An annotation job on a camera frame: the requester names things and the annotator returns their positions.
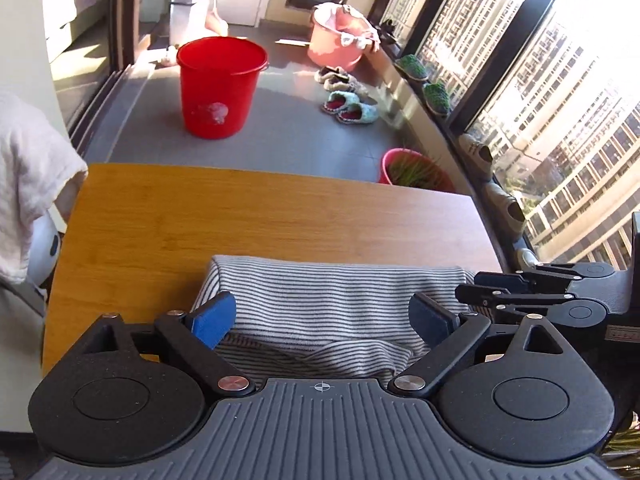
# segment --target striped towel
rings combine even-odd
[[[236,324],[216,352],[256,383],[279,378],[366,378],[386,384],[428,352],[407,307],[424,292],[452,312],[473,283],[459,267],[306,264],[214,256],[194,309],[228,290]]]

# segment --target wooden table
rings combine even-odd
[[[468,196],[253,171],[96,164],[56,269],[48,371],[103,312],[187,310],[214,254],[500,271]]]

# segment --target mop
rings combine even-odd
[[[218,14],[218,0],[212,0],[213,5],[211,10],[207,13],[205,20],[205,28],[211,32],[215,32],[219,36],[229,35],[229,24],[220,18]]]

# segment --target crosshair mark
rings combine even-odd
[[[312,388],[317,390],[318,392],[326,392],[331,388],[335,388],[335,386],[331,386],[323,381],[321,383],[314,384]]]

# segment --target metal screw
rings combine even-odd
[[[241,375],[228,375],[218,381],[218,387],[226,392],[241,392],[249,387],[249,379]]]
[[[401,375],[394,379],[394,384],[399,390],[416,392],[417,390],[423,389],[427,383],[424,382],[422,377],[418,377],[417,375]]]

